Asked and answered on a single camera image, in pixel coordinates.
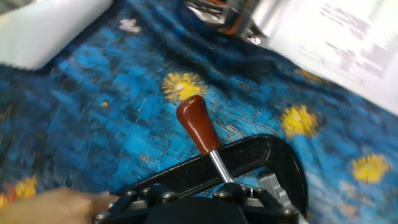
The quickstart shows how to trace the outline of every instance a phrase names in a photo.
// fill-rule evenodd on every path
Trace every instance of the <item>blue fabric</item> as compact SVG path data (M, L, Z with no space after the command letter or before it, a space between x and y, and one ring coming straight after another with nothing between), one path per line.
M140 33L118 28L133 18ZM294 147L307 173L310 223L397 223L398 119L295 69L210 29L179 1L117 1L46 69L0 67L0 181L35 174L39 192L114 191L197 155L161 89L169 73L196 73L223 143L276 133ZM280 118L292 105L321 117L317 135L286 138ZM372 153L391 171L380 184L361 184L353 160ZM256 183L252 174L242 179Z

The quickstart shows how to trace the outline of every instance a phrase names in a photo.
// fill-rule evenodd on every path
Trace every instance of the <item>screw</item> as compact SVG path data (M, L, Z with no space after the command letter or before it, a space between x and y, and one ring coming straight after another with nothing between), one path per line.
M149 187L142 190L142 193L144 193L144 194L148 194L148 192L149 192Z
M258 37L250 37L249 40L254 45L259 45L261 43L261 40Z
M110 203L108 204L108 208L111 208L115 203L116 203L116 201L110 202Z
M133 191L133 190L129 190L128 192L126 192L127 196L133 196L135 195L137 192Z
M283 207L283 208L280 209L280 212L282 212L285 215L290 215L291 213L295 212L295 209L294 208L285 208L285 207Z
M262 192L262 189L261 189L261 188L256 188L256 189L254 189L254 191L255 191L257 194L259 194L259 193Z
M220 197L220 198L225 198L228 196L229 196L229 193L226 192L225 190L219 190L213 194L213 197Z
M109 216L111 216L110 212L99 212L98 214L95 214L95 219L102 220L104 218L108 218Z
M175 195L174 192L164 192L164 193L162 194L162 198L164 198L164 199L170 199L170 198L172 198L174 195Z

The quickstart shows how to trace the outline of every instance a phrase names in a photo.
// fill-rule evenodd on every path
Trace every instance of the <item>human hand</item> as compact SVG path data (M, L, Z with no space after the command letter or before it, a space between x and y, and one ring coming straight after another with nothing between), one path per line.
M107 211L108 204L117 199L109 194L88 194L68 188L51 190L2 210L0 223L89 224L94 214Z

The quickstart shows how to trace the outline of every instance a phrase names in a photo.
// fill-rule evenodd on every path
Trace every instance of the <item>white paper sheet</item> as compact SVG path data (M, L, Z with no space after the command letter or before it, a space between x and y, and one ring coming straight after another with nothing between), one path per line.
M269 48L398 115L398 0L290 0Z

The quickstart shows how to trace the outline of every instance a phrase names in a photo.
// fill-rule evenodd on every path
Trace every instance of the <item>shifter knob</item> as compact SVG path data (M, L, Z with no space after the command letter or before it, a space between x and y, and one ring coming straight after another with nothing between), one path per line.
M221 147L203 97L195 95L182 102L177 108L177 119L191 136L202 155L207 155Z

